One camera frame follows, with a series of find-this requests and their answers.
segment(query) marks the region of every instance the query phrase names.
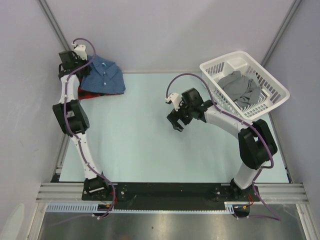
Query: folded clothing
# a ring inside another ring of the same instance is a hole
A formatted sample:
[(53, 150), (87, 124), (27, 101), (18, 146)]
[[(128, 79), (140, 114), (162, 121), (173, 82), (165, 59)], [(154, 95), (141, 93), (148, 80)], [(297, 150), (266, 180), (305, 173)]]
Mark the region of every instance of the folded clothing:
[(254, 79), (241, 75), (240, 71), (234, 71), (221, 78), (218, 85), (241, 108), (257, 104), (259, 101), (261, 87)]
[(119, 95), (122, 93), (115, 93), (115, 94), (109, 94), (109, 93), (99, 93), (99, 92), (91, 92), (91, 91), (85, 91), (82, 90), (80, 88), (80, 86), (78, 87), (78, 99), (92, 99), (92, 98), (96, 98), (96, 97), (100, 97), (100, 96), (112, 96), (112, 95)]
[(96, 55), (90, 64), (90, 75), (83, 77), (80, 88), (87, 92), (100, 94), (123, 94), (125, 83), (122, 71), (113, 62)]

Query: shiny metal surface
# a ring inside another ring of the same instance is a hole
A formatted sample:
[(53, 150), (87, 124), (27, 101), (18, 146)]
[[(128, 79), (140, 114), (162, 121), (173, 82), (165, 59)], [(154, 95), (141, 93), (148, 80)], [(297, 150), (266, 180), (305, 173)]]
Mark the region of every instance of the shiny metal surface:
[[(106, 219), (90, 216), (50, 226), (77, 214), (46, 213), (40, 240), (305, 240), (295, 205), (272, 205), (282, 218), (236, 220), (217, 214), (114, 213)], [(252, 214), (267, 214), (254, 205)]]

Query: gray cloth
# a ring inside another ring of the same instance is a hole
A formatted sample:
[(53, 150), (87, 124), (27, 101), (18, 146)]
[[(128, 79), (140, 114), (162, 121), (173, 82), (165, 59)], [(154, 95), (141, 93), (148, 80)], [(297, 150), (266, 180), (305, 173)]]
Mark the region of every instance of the gray cloth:
[(221, 78), (218, 85), (241, 108), (257, 104), (259, 101), (261, 87), (253, 79), (241, 75), (240, 71), (234, 71)]

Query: white plastic basket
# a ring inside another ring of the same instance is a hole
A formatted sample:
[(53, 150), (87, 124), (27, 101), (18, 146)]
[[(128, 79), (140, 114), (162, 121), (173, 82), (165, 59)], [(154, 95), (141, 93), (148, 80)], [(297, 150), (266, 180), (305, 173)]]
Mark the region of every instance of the white plastic basket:
[[(290, 97), (289, 91), (244, 51), (235, 51), (202, 63), (200, 69), (202, 78), (208, 84), (216, 102), (225, 110), (247, 120), (261, 117), (283, 104)], [(262, 86), (257, 104), (241, 108), (218, 85), (221, 78), (233, 71), (240, 71), (242, 75), (257, 73), (258, 82)]]

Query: white wall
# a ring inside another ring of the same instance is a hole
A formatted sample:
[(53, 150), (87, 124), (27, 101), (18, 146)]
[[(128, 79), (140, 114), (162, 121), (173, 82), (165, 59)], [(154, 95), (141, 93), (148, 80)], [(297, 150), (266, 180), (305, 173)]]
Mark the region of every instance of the white wall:
[(23, 203), (22, 237), (62, 139), (52, 105), (63, 49), (35, 0), (1, 1), (0, 33), (0, 232)]
[(293, 0), (47, 2), (69, 42), (92, 40), (126, 72), (192, 72), (237, 50), (260, 62)]
[(266, 69), (291, 93), (272, 112), (289, 171), (320, 224), (320, 1), (306, 0)]

